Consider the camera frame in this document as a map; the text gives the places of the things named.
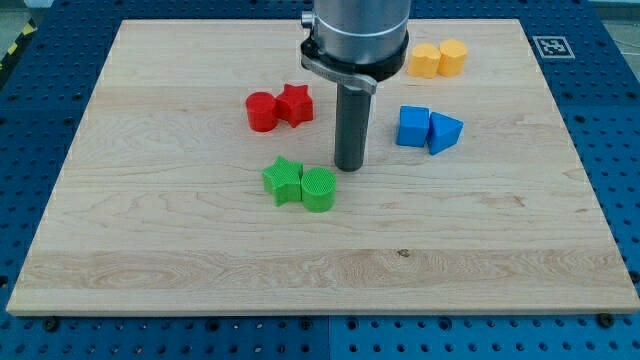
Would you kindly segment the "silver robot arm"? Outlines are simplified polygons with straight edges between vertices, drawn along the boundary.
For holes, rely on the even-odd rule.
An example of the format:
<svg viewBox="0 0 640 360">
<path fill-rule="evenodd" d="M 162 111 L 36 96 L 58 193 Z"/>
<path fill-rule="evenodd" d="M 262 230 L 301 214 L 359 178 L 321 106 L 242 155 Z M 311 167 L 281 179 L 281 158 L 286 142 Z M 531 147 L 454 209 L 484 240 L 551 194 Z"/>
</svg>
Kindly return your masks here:
<svg viewBox="0 0 640 360">
<path fill-rule="evenodd" d="M 376 93 L 403 66 L 410 0 L 315 0 L 301 15 L 301 65 L 351 90 Z"/>
</svg>

